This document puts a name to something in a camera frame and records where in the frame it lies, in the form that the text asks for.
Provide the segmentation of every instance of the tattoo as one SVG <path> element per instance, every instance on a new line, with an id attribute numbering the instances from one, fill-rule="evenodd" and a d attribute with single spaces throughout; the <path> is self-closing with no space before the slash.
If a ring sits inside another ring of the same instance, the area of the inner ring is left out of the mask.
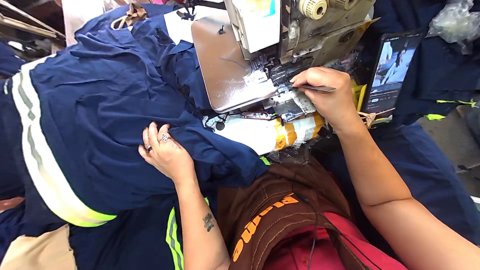
<path id="1" fill-rule="evenodd" d="M 207 232 L 209 232 L 213 227 L 215 227 L 215 225 L 213 225 L 213 221 L 212 221 L 212 214 L 208 213 L 204 218 L 203 218 L 203 221 L 204 221 L 204 227 L 207 228 Z"/>

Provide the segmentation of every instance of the pant leg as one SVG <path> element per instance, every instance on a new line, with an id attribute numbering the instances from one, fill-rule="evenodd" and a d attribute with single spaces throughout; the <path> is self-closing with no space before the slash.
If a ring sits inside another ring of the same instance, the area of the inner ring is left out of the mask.
<path id="1" fill-rule="evenodd" d="M 395 167 L 412 195 L 448 227 L 480 244 L 480 215 L 455 169 L 422 127 L 415 123 L 398 129 L 379 128 L 372 137 Z M 315 157 L 331 171 L 355 214 L 362 233 L 374 245 L 389 250 L 363 214 L 341 150 Z"/>
<path id="2" fill-rule="evenodd" d="M 0 80 L 0 200 L 24 196 L 24 184 L 12 158 L 15 154 L 22 155 L 21 152 L 15 153 L 22 137 L 11 141 L 7 135 L 8 131 L 16 129 L 20 122 L 9 117 L 15 107 L 12 106 L 11 97 L 4 93 L 5 83 L 5 80 Z"/>

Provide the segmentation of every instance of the red shirt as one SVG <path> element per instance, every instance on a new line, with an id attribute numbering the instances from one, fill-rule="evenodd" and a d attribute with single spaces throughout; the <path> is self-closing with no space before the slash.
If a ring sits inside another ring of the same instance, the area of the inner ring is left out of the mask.
<path id="1" fill-rule="evenodd" d="M 405 266 L 389 257 L 378 248 L 368 243 L 361 232 L 348 219 L 334 213 L 324 213 L 331 223 L 337 227 L 345 237 L 362 251 L 378 267 L 389 270 L 406 270 Z M 264 270 L 307 270 L 310 252 L 312 250 L 312 231 L 314 226 L 306 226 L 290 232 L 270 252 Z M 310 270 L 344 270 L 343 264 L 335 247 L 330 241 L 325 228 L 317 226 L 315 248 L 313 249 Z M 345 244 L 367 266 L 378 269 L 364 255 L 360 253 L 348 240 Z"/>

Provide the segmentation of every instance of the woman's left hand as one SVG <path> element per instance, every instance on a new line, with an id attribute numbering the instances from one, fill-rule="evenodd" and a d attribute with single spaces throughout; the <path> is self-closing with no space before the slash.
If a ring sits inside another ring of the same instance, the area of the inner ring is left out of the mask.
<path id="1" fill-rule="evenodd" d="M 190 154 L 168 134 L 169 128 L 170 125 L 165 124 L 157 131 L 155 122 L 144 128 L 145 145 L 138 146 L 138 152 L 146 162 L 172 179 L 177 186 L 183 181 L 196 179 L 196 174 Z"/>

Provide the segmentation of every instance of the metal plate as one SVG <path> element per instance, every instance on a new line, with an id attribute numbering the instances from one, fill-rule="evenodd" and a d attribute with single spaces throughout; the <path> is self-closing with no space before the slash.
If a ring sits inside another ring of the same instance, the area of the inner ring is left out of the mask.
<path id="1" fill-rule="evenodd" d="M 222 26 L 225 33 L 220 35 Z M 213 110 L 223 113 L 275 95 L 271 80 L 247 79 L 247 85 L 245 77 L 252 78 L 252 67 L 243 57 L 226 11 L 194 22 L 192 37 Z"/>

